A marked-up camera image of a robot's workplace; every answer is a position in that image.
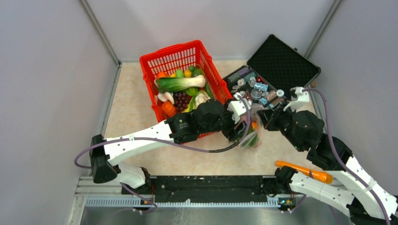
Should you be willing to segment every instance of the white wall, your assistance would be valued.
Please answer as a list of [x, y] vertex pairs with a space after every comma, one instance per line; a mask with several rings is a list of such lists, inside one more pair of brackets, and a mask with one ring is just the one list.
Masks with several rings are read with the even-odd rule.
[[345, 1], [310, 58], [341, 138], [398, 195], [398, 1]]
[[77, 0], [0, 5], [0, 223], [64, 224], [116, 67]]
[[200, 39], [214, 59], [248, 59], [269, 34], [305, 53], [333, 0], [88, 0], [120, 60]]

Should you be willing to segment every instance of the grapes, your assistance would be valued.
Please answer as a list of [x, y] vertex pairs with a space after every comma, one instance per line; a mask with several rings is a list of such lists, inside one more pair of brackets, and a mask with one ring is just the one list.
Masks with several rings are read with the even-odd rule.
[[187, 109], [189, 106], [189, 101], [191, 100], [191, 96], [187, 95], [185, 91], [183, 92], [174, 92], [174, 106], [178, 112], [182, 112]]

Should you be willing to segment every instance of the beige floor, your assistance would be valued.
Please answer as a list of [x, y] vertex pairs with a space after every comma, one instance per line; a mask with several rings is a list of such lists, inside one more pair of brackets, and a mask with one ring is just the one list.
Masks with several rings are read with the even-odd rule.
[[[224, 77], [244, 65], [245, 60], [214, 61], [214, 64]], [[311, 104], [302, 110], [314, 111]], [[126, 135], [156, 123], [139, 63], [123, 63], [105, 137]], [[187, 145], [214, 150], [229, 143], [217, 133]], [[147, 168], [151, 175], [267, 175], [274, 174], [276, 160], [320, 170], [306, 160], [306, 155], [306, 152], [297, 152], [279, 132], [263, 129], [260, 145], [254, 149], [234, 148], [209, 154], [165, 147], [131, 157], [126, 162]]]

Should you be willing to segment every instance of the bok choy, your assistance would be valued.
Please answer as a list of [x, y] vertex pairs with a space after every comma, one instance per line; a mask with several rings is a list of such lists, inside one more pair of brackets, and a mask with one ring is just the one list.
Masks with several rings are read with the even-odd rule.
[[206, 84], [205, 77], [202, 75], [191, 78], [163, 77], [157, 79], [156, 82], [159, 85], [158, 91], [160, 93], [176, 92], [190, 87], [203, 88]]

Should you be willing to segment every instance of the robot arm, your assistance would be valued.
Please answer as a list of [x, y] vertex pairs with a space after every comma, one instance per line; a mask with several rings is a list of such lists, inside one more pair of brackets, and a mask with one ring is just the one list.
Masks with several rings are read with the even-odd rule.
[[[111, 180], [125, 183], [133, 189], [149, 186], [149, 173], [145, 168], [125, 164], [123, 161], [134, 155], [153, 150], [169, 143], [187, 143], [197, 140], [200, 134], [223, 131], [230, 134], [240, 117], [246, 113], [246, 107], [236, 93], [236, 100], [229, 100], [225, 105], [210, 99], [199, 105], [196, 110], [178, 113], [161, 121], [159, 124], [120, 137], [103, 139], [101, 135], [92, 138], [92, 145], [124, 139], [124, 142], [110, 143], [94, 148], [90, 152], [94, 183]], [[160, 141], [145, 140], [153, 138]]]
[[398, 223], [394, 216], [398, 210], [397, 198], [381, 188], [363, 170], [352, 151], [341, 140], [333, 137], [340, 159], [346, 167], [364, 180], [369, 188], [365, 188], [353, 175], [345, 171], [332, 152], [327, 134], [323, 133], [324, 122], [309, 111], [296, 112], [306, 101], [309, 102], [308, 94], [303, 92], [303, 88], [294, 88], [291, 93], [293, 101], [287, 105], [279, 105], [274, 111], [258, 112], [265, 124], [264, 128], [280, 131], [297, 151], [308, 151], [307, 159], [337, 178], [347, 190], [322, 184], [288, 167], [278, 169], [277, 178], [284, 177], [282, 180], [289, 185], [288, 189], [314, 197], [351, 216], [356, 224], [385, 223], [380, 205], [370, 192], [373, 190], [381, 199], [387, 215]]

